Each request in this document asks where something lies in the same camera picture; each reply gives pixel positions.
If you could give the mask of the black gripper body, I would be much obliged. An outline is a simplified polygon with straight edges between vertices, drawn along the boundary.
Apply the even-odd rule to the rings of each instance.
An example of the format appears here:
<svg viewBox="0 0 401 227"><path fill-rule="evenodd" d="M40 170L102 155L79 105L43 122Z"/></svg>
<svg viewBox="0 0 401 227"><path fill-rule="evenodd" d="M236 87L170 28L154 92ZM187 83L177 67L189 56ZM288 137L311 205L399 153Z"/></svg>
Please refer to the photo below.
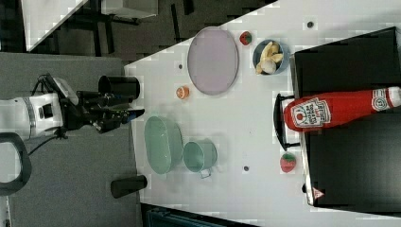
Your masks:
<svg viewBox="0 0 401 227"><path fill-rule="evenodd" d="M108 101L106 95L97 92L78 91L62 94L62 128L65 131L76 131L84 126L93 126L98 132L108 131Z"/></svg>

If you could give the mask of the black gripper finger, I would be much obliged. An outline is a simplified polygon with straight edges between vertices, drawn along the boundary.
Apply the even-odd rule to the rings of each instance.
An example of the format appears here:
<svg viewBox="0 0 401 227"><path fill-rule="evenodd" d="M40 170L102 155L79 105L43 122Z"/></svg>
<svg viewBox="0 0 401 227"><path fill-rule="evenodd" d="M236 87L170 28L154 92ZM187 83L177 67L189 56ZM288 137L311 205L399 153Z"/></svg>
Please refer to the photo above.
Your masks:
<svg viewBox="0 0 401 227"><path fill-rule="evenodd" d="M129 96L108 96L106 100L107 106L131 104L132 102L133 98Z"/></svg>
<svg viewBox="0 0 401 227"><path fill-rule="evenodd" d="M108 110L104 118L107 120L120 121L123 124L131 122L145 113L144 109L140 110Z"/></svg>

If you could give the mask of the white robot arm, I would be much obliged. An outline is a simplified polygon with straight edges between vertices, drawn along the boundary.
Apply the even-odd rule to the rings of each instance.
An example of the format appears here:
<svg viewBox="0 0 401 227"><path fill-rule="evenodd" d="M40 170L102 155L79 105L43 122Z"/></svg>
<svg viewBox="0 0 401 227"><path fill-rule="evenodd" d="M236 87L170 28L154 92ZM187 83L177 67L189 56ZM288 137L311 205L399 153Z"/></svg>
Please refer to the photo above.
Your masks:
<svg viewBox="0 0 401 227"><path fill-rule="evenodd" d="M130 108L132 97L78 91L16 97L1 101L1 132L15 132L23 141L92 126L99 133L118 129L145 113Z"/></svg>

